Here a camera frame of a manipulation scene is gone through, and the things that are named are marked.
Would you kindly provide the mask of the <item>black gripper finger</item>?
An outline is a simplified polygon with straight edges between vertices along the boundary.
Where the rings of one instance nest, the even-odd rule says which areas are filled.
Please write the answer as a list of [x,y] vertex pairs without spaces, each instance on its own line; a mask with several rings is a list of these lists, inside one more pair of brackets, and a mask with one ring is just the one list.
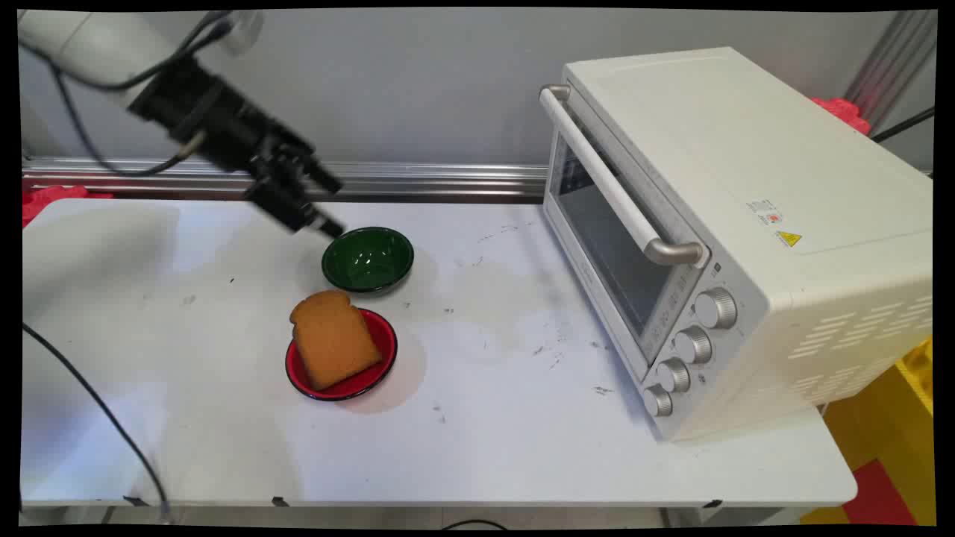
[[343,183],[321,164],[310,144],[282,142],[277,151],[277,156],[290,170],[294,180],[311,180],[332,195],[343,187]]
[[297,186],[275,179],[254,181],[246,190],[246,200],[282,224],[290,233],[311,229],[335,239],[345,227],[334,218],[317,210]]

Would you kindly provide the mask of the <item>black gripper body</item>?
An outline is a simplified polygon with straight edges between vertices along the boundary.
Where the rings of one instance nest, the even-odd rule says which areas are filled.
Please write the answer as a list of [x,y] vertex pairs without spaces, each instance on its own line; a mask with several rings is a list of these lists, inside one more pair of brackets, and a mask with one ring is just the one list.
[[204,133],[195,155],[222,171],[246,172],[254,180],[270,175],[293,195],[303,194],[301,137],[208,72],[198,58],[182,58],[158,72],[128,109],[180,144]]

